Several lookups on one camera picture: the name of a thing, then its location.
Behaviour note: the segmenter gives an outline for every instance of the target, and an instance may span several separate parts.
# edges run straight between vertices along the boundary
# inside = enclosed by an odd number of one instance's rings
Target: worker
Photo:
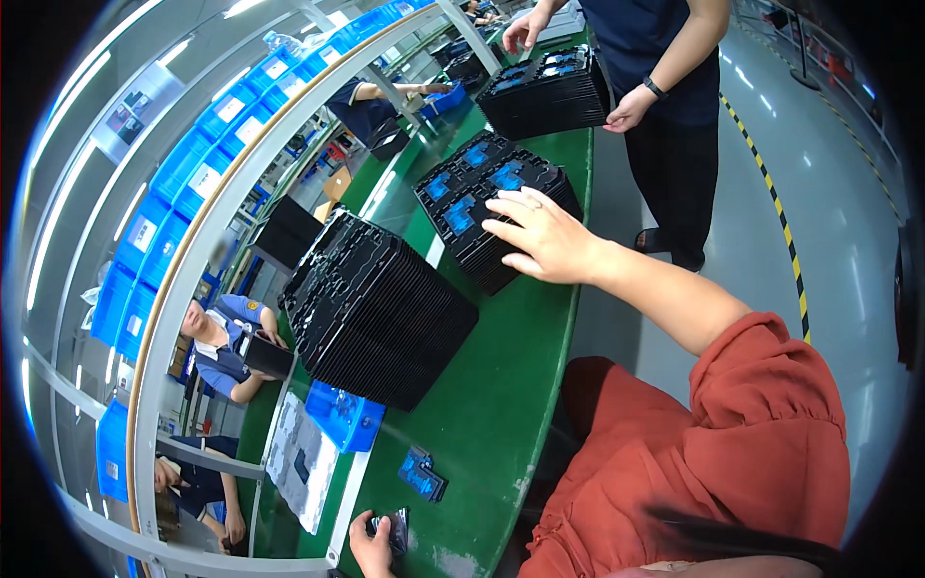
[[[821,576],[804,561],[773,556],[701,562],[694,572],[703,558],[678,558],[647,515],[667,506],[838,548],[849,495],[845,414],[820,355],[790,338],[777,315],[752,312],[699,275],[594,236],[539,191],[500,191],[486,207],[514,222],[482,223],[522,251],[504,264],[607,291],[699,358],[690,411],[610,360],[569,362],[561,397],[584,442],[546,502],[520,576],[638,578],[682,568],[692,578]],[[366,578],[388,577],[387,542],[363,532],[371,515],[357,519],[351,549]],[[738,556],[748,556],[746,545],[735,545]]]
[[[238,453],[238,440],[234,437],[171,436],[170,439],[219,456],[234,457]],[[218,548],[223,554],[230,553],[228,546],[238,544],[247,534],[238,502],[238,483],[230,473],[158,456],[154,460],[154,491],[166,493],[178,508],[208,526],[218,538]],[[225,502],[224,523],[213,518],[205,508],[206,504],[221,501]]]
[[[468,2],[463,2],[461,4],[462,11],[469,18],[469,21],[475,24],[476,26],[483,26],[485,24],[491,24],[499,18],[497,14],[485,14],[484,16],[478,16],[478,2],[476,0],[469,0]]]
[[[221,295],[208,311],[191,300],[180,333],[193,339],[196,369],[205,383],[237,403],[252,400],[260,386],[273,379],[249,368],[234,352],[241,336],[259,333],[279,347],[289,348],[279,336],[273,310],[243,295]]]
[[[566,0],[539,0],[504,32],[530,48]],[[625,134],[633,178],[658,223],[635,248],[699,271],[719,170],[720,39],[729,0],[582,0],[618,101],[604,129]]]
[[[412,93],[445,94],[452,88],[447,84],[393,84],[402,96]],[[365,82],[356,77],[340,87],[325,103],[340,122],[344,123],[353,136],[360,139],[366,148],[373,131],[382,123],[398,115],[395,107],[387,100],[384,92],[372,82]]]

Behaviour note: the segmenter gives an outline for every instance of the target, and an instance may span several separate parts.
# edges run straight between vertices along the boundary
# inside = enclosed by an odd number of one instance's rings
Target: gray floor
[[[721,60],[721,91],[780,196],[802,267],[812,344],[842,394],[852,474],[848,537],[889,458],[906,394],[893,324],[896,221],[863,153],[818,94],[793,81],[779,57],[736,27],[721,49],[728,58]],[[776,312],[800,337],[783,230],[755,159],[724,107],[719,147],[701,274],[751,308]],[[622,136],[596,129],[594,167],[593,231],[629,243],[641,228],[654,226],[630,175]],[[688,405],[695,358],[596,289],[582,291],[571,350],[571,357],[586,355],[609,357]]]

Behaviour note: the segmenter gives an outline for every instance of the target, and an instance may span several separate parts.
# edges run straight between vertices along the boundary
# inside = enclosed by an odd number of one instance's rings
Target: hand
[[[640,84],[620,99],[617,108],[607,115],[604,128],[610,132],[626,132],[639,124],[648,108],[657,100],[659,97],[653,91]]]
[[[240,511],[229,510],[225,514],[225,531],[228,533],[228,539],[231,544],[237,544],[244,539],[247,534],[247,526],[244,525],[244,517]]]
[[[367,510],[350,524],[350,550],[365,578],[388,578],[391,575],[392,550],[389,547],[391,520],[383,516],[376,529],[376,537],[366,535],[366,523],[373,517]]]
[[[530,50],[537,43],[537,36],[549,25],[552,18],[546,10],[536,9],[530,11],[530,14],[521,16],[511,23],[511,26],[504,31],[501,40],[504,42],[504,49],[512,55],[516,55],[520,50],[517,44],[524,46],[524,50]]]
[[[528,253],[507,254],[502,263],[549,283],[590,281],[604,241],[545,194],[528,187],[498,191],[498,198],[489,199],[485,206],[520,225],[482,221],[484,230]]]

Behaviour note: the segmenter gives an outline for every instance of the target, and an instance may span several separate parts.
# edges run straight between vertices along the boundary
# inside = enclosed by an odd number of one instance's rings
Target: white label
[[[151,241],[154,239],[156,232],[157,227],[154,223],[142,217],[129,232],[129,239],[131,239],[131,244],[136,249],[141,252],[148,252],[148,247],[151,246]]]
[[[222,176],[218,171],[203,163],[190,178],[190,188],[196,191],[199,196],[207,199],[216,191],[218,181],[221,178]]]
[[[243,102],[234,96],[229,96],[219,105],[218,112],[216,112],[216,114],[225,122],[231,122],[234,120],[234,117],[238,115],[242,108],[244,108]]]
[[[330,46],[328,48],[325,48],[325,50],[321,52],[320,54],[321,54],[321,59],[324,60],[325,64],[327,64],[328,66],[340,60],[340,52],[334,50]]]
[[[289,98],[298,94],[303,86],[305,86],[305,81],[293,73],[287,75],[285,79],[280,80],[278,85]]]
[[[248,145],[257,138],[257,133],[260,132],[260,129],[263,127],[264,123],[254,117],[250,117],[244,121],[239,129],[234,131],[234,136],[238,137],[245,145]]]
[[[286,72],[287,70],[289,70],[289,65],[287,65],[279,58],[274,57],[273,60],[270,60],[264,64],[264,72],[266,73],[266,76],[273,80],[278,79],[279,75],[283,72]]]
[[[126,324],[125,328],[128,329],[133,337],[138,337],[138,332],[142,330],[143,323],[144,322],[138,315],[133,315],[129,317],[129,322]]]

